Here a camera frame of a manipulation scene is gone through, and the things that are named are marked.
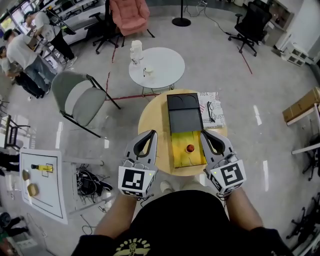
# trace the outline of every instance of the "pink armchair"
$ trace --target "pink armchair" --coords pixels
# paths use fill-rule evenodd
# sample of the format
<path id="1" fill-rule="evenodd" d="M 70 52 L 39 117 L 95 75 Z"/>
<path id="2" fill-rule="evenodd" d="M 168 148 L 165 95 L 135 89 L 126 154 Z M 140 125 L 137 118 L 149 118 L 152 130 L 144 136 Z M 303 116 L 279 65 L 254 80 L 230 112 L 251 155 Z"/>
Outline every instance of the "pink armchair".
<path id="1" fill-rule="evenodd" d="M 112 18 L 119 27 L 122 35 L 122 47 L 125 44 L 125 36 L 148 29 L 148 19 L 150 15 L 149 8 L 145 0 L 110 0 Z"/>

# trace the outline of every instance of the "gray folding chair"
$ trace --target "gray folding chair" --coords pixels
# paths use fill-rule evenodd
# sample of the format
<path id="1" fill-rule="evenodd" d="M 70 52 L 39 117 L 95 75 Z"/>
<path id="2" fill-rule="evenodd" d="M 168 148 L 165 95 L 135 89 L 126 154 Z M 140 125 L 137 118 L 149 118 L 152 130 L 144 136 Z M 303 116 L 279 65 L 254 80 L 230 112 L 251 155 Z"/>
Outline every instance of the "gray folding chair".
<path id="1" fill-rule="evenodd" d="M 83 81 L 90 81 L 91 88 L 88 88 L 75 102 L 72 114 L 66 113 L 65 105 L 71 90 Z M 89 133 L 101 138 L 98 134 L 85 128 L 96 116 L 99 109 L 106 100 L 106 96 L 118 109 L 121 109 L 100 84 L 88 74 L 79 74 L 71 71 L 63 71 L 55 76 L 52 81 L 52 92 L 58 105 L 60 113 Z"/>

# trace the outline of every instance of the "black box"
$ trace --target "black box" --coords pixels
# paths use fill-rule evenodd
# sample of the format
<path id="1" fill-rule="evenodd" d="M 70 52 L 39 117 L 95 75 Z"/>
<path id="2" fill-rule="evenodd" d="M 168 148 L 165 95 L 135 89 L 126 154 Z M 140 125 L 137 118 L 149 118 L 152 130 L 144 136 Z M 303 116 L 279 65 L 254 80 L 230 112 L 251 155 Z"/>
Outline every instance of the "black box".
<path id="1" fill-rule="evenodd" d="M 166 96 L 171 133 L 186 133 L 204 129 L 196 93 Z"/>

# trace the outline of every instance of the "white sneaker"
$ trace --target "white sneaker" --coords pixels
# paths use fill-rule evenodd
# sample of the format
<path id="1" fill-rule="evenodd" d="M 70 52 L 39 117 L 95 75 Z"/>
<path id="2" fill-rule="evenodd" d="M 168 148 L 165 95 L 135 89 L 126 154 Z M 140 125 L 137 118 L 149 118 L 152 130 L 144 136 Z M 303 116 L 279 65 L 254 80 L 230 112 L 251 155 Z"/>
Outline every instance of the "white sneaker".
<path id="1" fill-rule="evenodd" d="M 175 190 L 172 188 L 172 186 L 169 184 L 168 181 L 162 181 L 160 183 L 160 189 L 161 189 L 161 192 L 163 193 L 165 190 L 170 190 L 171 192 L 174 192 Z"/>
<path id="2" fill-rule="evenodd" d="M 70 67 L 75 63 L 75 61 L 76 61 L 77 59 L 78 59 L 78 57 L 75 56 L 73 59 L 69 60 L 69 61 L 68 61 L 68 64 L 66 65 L 66 68 L 67 68 L 67 69 L 70 68 Z"/>

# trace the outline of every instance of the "cardboard box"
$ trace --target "cardboard box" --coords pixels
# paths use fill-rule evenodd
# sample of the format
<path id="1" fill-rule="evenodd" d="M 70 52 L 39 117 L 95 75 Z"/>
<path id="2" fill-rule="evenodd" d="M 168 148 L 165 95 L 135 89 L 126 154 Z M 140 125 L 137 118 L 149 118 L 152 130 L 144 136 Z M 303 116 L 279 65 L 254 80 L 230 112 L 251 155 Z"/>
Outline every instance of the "cardboard box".
<path id="1" fill-rule="evenodd" d="M 289 122 L 295 119 L 307 110 L 313 108 L 315 103 L 320 103 L 320 88 L 318 87 L 313 88 L 296 103 L 284 110 L 282 112 L 284 121 Z"/>

